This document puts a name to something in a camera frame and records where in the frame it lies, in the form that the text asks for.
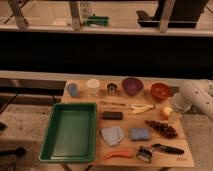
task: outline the blue cup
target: blue cup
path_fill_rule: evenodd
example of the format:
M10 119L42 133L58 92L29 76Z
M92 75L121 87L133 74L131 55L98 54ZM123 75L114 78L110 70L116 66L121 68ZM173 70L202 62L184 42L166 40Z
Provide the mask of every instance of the blue cup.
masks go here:
M77 97L78 96L78 86L75 83L71 83L67 85L67 91L70 96Z

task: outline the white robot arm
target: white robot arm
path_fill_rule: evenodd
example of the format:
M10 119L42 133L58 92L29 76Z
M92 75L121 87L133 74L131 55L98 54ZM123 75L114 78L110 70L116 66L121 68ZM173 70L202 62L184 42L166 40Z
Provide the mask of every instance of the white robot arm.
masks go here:
M181 83L179 93L172 97L172 108L184 113L194 104L213 120L213 81L187 80Z

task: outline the chair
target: chair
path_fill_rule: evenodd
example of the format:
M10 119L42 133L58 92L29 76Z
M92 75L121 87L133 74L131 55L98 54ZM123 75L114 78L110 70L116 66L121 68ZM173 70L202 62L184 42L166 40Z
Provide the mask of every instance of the chair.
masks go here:
M170 28L195 28L200 15L209 0L176 0L170 17ZM166 0L158 0L155 15L150 17L145 11L138 10L138 23L141 27L157 27Z

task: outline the wooden table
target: wooden table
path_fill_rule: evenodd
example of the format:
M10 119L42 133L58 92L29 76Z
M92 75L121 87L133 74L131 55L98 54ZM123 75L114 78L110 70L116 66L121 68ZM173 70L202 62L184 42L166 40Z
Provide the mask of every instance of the wooden table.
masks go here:
M143 166L143 167L194 167L194 161L184 134L180 119L172 124L172 126L177 130L178 137L175 139L166 139L162 135L158 134L154 129L150 128L145 124L145 120L157 120L165 122L160 115L160 109L164 106L170 106L170 99L164 101L163 103L155 102L150 94L151 83L144 83L143 91L134 97L129 97L125 94L121 87L121 81L113 81L113 83L118 85L117 94L115 96L110 96L107 93L107 84L110 80L100 81L101 87L98 96L90 95L89 89L86 86L86 80L69 80L69 83L76 83L78 85L79 97L72 98L67 92L66 88L64 90L62 103L70 102L95 102L97 103L97 132L96 132L96 156L95 160L90 165L110 165L110 166ZM117 102L124 103L125 106L117 105L103 105L101 101L106 102ZM145 104L155 104L156 108L147 111L142 114L132 114L132 110L129 105L132 103L145 103ZM123 120L112 121L101 119L101 114L103 111L122 111L124 114ZM118 125L124 132L126 137L117 145L116 147L109 147L100 135L101 128ZM145 127L151 132L150 141L137 141L133 142L129 137L129 128L131 127ZM151 163L145 163L139 160L136 156L133 158L111 158L104 161L103 156L113 150L122 149L132 149L136 154L139 147L150 145L153 143L162 143L163 145L169 145L181 148L185 151L183 155L171 155L166 153L161 153L155 151L152 156Z

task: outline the grapes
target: grapes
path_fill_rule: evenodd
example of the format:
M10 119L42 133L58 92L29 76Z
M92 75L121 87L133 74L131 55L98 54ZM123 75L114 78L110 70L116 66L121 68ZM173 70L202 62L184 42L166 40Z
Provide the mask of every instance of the grapes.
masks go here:
M154 120L145 120L145 123L163 136L165 136L166 138L175 138L178 136L175 128L169 126L167 123L161 123Z

